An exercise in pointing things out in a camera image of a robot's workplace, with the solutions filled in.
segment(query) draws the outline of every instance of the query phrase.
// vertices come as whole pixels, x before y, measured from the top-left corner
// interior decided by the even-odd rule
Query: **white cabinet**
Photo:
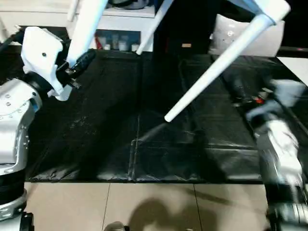
[[[68,22],[69,5],[70,0],[0,0],[0,19],[8,34],[16,32],[14,25],[57,26],[66,27],[69,37],[72,37],[79,9],[74,21]],[[104,11],[97,29],[138,31],[142,41],[154,16],[154,6],[134,11],[110,8]],[[153,51],[153,38],[144,50]]]

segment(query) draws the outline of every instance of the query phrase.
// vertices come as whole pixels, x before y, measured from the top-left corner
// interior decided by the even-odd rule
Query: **red component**
[[[263,100],[263,99],[260,99],[260,98],[257,98],[257,99],[256,99],[256,102],[257,102],[257,103],[264,103],[264,100]]]
[[[95,36],[94,36],[94,38],[95,38],[95,43],[96,43],[96,49],[98,49],[98,50],[102,50],[102,49],[103,49],[103,47],[102,47],[102,45],[101,45],[100,41],[98,40],[97,35],[95,35]]]

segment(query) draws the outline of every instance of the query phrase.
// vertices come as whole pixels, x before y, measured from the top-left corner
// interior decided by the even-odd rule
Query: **beige floor tile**
[[[200,231],[193,185],[111,184],[104,227],[115,221],[132,231]]]
[[[203,231],[263,231],[263,185],[195,185]]]
[[[38,231],[101,231],[109,184],[27,183]]]

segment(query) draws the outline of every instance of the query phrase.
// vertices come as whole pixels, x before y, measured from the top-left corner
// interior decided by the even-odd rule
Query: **black tarp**
[[[19,54],[0,55],[1,83],[22,75]],[[225,74],[295,78],[277,59],[241,58]],[[29,181],[260,182],[258,154],[223,76],[172,123],[164,115],[211,65],[207,55],[100,51],[67,102],[36,114]],[[293,116],[308,121],[305,96]],[[306,134],[290,120],[305,149]],[[300,152],[308,169],[308,158]]]

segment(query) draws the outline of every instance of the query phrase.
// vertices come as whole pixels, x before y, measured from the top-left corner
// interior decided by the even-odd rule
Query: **white pole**
[[[164,0],[163,1],[163,4],[161,5],[157,14],[155,15],[153,22],[149,25],[150,27],[149,30],[144,36],[144,39],[142,39],[141,44],[138,50],[136,51],[137,54],[140,55],[143,52],[144,47],[148,44],[152,34],[154,34],[154,32],[156,31],[157,27],[159,26],[160,22],[163,20],[164,16],[166,15],[173,1],[174,0]]]
[[[108,0],[85,0],[82,3],[66,61],[72,67],[91,44]]]
[[[5,29],[5,26],[0,18],[0,42],[4,42],[8,39],[7,31]]]
[[[247,29],[233,42],[227,50],[207,69],[186,94],[165,115],[171,122],[184,108],[189,105],[208,85],[210,85],[263,31],[274,22],[265,14],[257,15]]]
[[[67,13],[67,20],[72,22],[74,19],[74,15],[76,14],[77,6],[79,0],[72,0],[71,5],[69,6],[68,13]]]

